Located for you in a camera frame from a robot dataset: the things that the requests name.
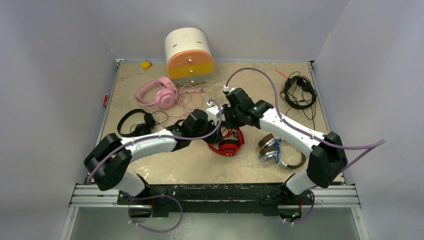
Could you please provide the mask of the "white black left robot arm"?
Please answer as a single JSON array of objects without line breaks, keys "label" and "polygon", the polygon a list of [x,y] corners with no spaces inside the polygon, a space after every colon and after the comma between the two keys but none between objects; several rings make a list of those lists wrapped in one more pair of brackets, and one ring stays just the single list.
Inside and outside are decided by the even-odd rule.
[{"label": "white black left robot arm", "polygon": [[192,141],[214,142],[221,127],[223,109],[195,109],[181,124],[138,137],[105,136],[84,160],[89,172],[87,183],[95,182],[101,191],[118,190],[138,205],[149,199],[147,182],[128,171],[131,162],[160,153],[186,148]]}]

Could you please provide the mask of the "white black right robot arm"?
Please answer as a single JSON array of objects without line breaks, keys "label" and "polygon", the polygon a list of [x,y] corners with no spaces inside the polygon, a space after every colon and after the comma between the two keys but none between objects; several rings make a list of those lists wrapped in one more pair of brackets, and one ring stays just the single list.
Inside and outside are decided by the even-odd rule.
[{"label": "white black right robot arm", "polygon": [[288,204],[313,187],[327,188],[347,165],[341,137],[310,129],[283,116],[272,104],[253,102],[240,87],[225,87],[228,101],[223,105],[228,127],[252,126],[278,136],[297,148],[308,159],[306,170],[291,176],[281,189],[280,196]]}]

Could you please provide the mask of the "brown leather silver headphones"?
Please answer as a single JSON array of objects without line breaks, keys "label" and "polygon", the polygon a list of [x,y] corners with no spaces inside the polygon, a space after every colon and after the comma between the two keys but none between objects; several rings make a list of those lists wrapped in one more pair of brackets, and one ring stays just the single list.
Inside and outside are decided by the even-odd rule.
[{"label": "brown leather silver headphones", "polygon": [[284,166],[286,169],[289,169],[289,170],[296,170],[302,167],[306,163],[307,157],[303,153],[300,153],[300,160],[297,163],[290,163],[290,162],[287,162],[287,160],[284,160],[284,151],[282,146],[285,140],[283,140],[282,138],[274,137],[274,135],[271,133],[267,134],[258,142],[257,145],[259,147],[259,156],[260,156],[261,148],[263,148],[267,143],[269,143],[271,140],[274,140],[274,139],[279,141],[280,149],[281,149],[280,163],[277,165]]}]

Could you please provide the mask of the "red black headphones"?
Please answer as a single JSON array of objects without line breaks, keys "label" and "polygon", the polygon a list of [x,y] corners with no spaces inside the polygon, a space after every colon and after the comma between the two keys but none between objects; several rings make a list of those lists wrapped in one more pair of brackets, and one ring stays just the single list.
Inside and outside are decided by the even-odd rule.
[{"label": "red black headphones", "polygon": [[225,128],[222,130],[222,134],[224,139],[218,143],[208,144],[209,149],[224,157],[234,157],[245,144],[241,129]]}]

